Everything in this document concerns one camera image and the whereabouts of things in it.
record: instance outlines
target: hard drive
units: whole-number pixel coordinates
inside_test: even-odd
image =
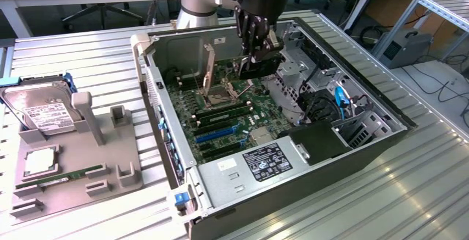
[[[65,75],[39,78],[0,79],[0,103],[13,112],[25,130],[39,129],[44,135],[75,130],[81,115],[71,100],[76,88]]]

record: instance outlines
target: motherboard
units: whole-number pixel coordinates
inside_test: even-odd
[[[272,141],[291,128],[268,91],[268,80],[240,80],[242,57],[214,65],[214,84],[203,93],[199,75],[168,76],[168,94],[194,157],[199,164]]]

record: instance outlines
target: metal frame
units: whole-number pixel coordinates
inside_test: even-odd
[[[322,15],[308,11],[286,13],[302,17],[355,69],[403,110],[419,128],[355,175],[299,200],[222,239],[403,239],[437,235],[463,239],[469,235],[469,147],[466,135],[425,103],[365,49]],[[223,19],[222,24],[234,23]],[[169,189],[159,152],[141,112],[135,89],[129,36],[169,29],[169,25],[133,27],[16,40],[13,74],[31,75],[73,70],[83,87],[97,95],[101,106],[125,103],[133,110],[144,189],[119,198],[81,206],[44,219],[10,227],[0,223],[6,239],[48,233],[48,238],[185,239],[184,226],[171,221],[165,194]],[[2,125],[10,125],[9,116]],[[4,146],[14,143],[0,132],[0,210],[8,208],[9,157]],[[6,212],[0,212],[0,220]]]
[[[40,5],[69,5],[69,4],[93,4],[93,3],[117,3],[117,2],[135,2],[135,1],[151,1],[151,0],[0,0],[0,9],[6,17],[9,25],[13,28],[16,36],[18,38],[32,37],[28,24],[25,23],[20,7],[32,7]],[[346,23],[345,28],[347,29],[358,15],[359,9],[365,4],[365,0],[359,0],[351,17]],[[160,2],[161,12],[168,11],[168,5]]]
[[[423,6],[427,10],[430,10],[431,13],[437,14],[441,16],[445,20],[451,22],[455,26],[458,26],[463,31],[465,34],[459,37],[459,39],[453,43],[450,48],[443,54],[443,58],[449,56],[449,54],[453,52],[453,50],[457,48],[458,44],[463,41],[463,39],[467,36],[469,32],[469,0],[413,0],[407,6],[407,8],[403,11],[403,14],[401,18],[398,19],[391,31],[383,38],[383,40],[379,42],[379,44],[375,46],[373,49],[373,55],[377,59],[382,56],[385,50],[387,49],[387,46],[394,39],[394,36],[402,26],[405,25],[405,22],[409,19],[409,16],[413,14],[415,7],[418,5]],[[422,21],[417,22],[414,25],[414,28],[418,29],[422,25]]]

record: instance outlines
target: power supply label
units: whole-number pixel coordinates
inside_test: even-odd
[[[270,144],[243,154],[256,181],[264,181],[292,169],[278,144]]]
[[[24,108],[24,113],[40,131],[61,129],[73,125],[64,103],[26,107]]]

